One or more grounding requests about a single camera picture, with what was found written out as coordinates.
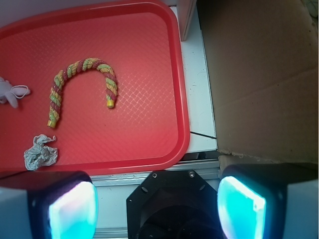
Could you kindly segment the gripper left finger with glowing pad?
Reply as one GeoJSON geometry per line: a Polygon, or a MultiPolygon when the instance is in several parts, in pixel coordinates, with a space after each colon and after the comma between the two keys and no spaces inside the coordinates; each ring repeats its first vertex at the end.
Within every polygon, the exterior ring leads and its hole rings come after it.
{"type": "Polygon", "coordinates": [[[98,195],[83,171],[0,174],[2,239],[91,239],[98,195]]]}

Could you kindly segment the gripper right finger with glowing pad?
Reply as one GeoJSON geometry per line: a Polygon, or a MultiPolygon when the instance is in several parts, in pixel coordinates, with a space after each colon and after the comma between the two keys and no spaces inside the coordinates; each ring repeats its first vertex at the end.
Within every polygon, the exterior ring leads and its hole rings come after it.
{"type": "Polygon", "coordinates": [[[233,164],[217,191],[228,239],[317,239],[317,164],[233,164]]]}

